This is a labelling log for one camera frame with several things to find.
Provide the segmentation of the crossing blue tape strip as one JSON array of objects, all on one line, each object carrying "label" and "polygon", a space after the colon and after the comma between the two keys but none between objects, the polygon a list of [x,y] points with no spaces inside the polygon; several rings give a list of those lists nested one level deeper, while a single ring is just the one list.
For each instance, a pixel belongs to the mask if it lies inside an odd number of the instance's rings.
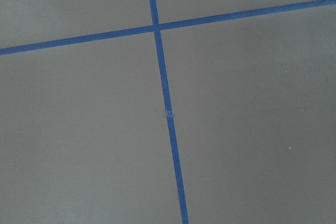
[{"label": "crossing blue tape strip", "polygon": [[[268,14],[280,13],[280,12],[289,12],[289,11],[294,11],[294,10],[299,10],[299,9],[315,8],[315,7],[328,6],[328,5],[334,5],[334,4],[335,4],[335,0],[315,0],[315,1],[309,1],[309,2],[301,2],[301,3],[287,4],[287,5],[245,10],[241,12],[234,12],[234,13],[228,13],[228,14],[199,17],[199,18],[193,18],[193,19],[187,19],[187,20],[178,20],[174,22],[159,24],[158,27],[160,30],[177,29],[177,28],[188,27],[188,26],[196,26],[196,25],[202,25],[202,24],[223,22],[227,20],[242,19],[242,18],[247,18],[247,17],[268,15]],[[151,33],[151,32],[154,32],[154,27],[155,27],[154,25],[148,25],[148,26],[142,26],[142,27],[109,31],[105,33],[97,33],[97,34],[84,35],[84,36],[78,36],[78,37],[57,39],[57,40],[52,40],[52,41],[38,42],[34,44],[2,48],[1,55],[4,56],[4,55],[16,54],[16,53],[26,52],[26,51],[34,51],[34,50],[40,50],[40,49],[47,49],[47,48],[86,43],[86,42],[91,42],[91,41],[98,41],[98,40],[125,37],[125,36],[137,35],[137,34]]]}]

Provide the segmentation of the long blue tape strip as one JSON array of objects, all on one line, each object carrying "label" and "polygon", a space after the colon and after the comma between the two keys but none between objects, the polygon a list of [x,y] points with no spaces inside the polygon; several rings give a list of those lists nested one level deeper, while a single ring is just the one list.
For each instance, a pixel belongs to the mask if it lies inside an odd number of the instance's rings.
[{"label": "long blue tape strip", "polygon": [[173,114],[172,104],[171,104],[169,81],[167,77],[164,49],[163,49],[162,36],[161,36],[161,30],[160,30],[160,24],[159,24],[158,8],[157,8],[156,0],[149,0],[149,3],[150,3],[150,9],[151,9],[152,25],[153,25],[153,32],[154,32],[154,38],[155,38],[157,58],[158,58],[157,60],[158,60],[159,71],[160,71],[164,108],[165,108],[168,131],[169,131],[170,146],[171,146],[171,152],[172,152],[172,159],[173,159],[173,166],[174,166],[174,173],[175,173],[175,179],[176,179],[181,219],[182,219],[182,223],[189,223],[190,221],[188,217],[187,203],[186,203],[186,198],[185,198],[185,190],[184,190],[183,174],[182,174],[182,169],[181,169],[180,154],[179,154],[178,142],[176,138],[175,124],[174,124],[174,114]]}]

